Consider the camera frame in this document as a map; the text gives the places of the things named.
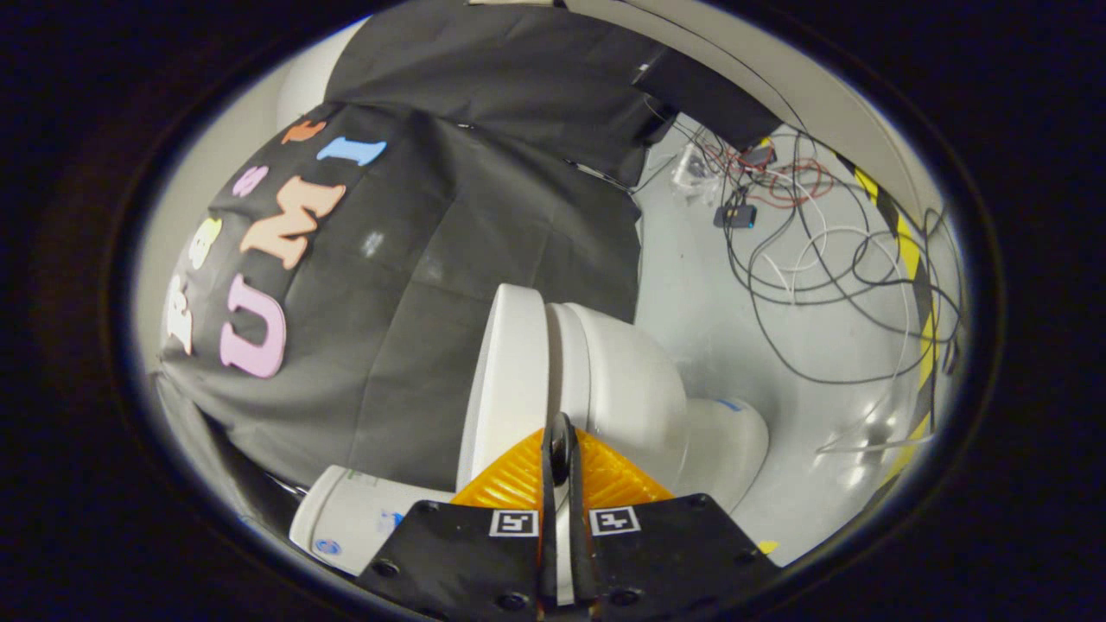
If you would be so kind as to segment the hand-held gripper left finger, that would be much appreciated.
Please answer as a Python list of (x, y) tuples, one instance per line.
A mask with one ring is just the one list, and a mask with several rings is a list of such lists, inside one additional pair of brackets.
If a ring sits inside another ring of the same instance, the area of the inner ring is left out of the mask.
[(451, 502), (419, 500), (357, 585), (442, 621), (538, 621), (559, 603), (564, 417), (530, 433)]

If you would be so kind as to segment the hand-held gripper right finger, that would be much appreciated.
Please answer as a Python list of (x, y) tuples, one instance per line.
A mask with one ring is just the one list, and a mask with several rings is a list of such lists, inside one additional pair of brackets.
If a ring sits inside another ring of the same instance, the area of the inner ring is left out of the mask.
[(557, 536), (561, 616), (729, 616), (747, 614), (781, 568), (707, 493), (598, 505), (589, 452), (557, 417), (557, 491), (566, 532)]

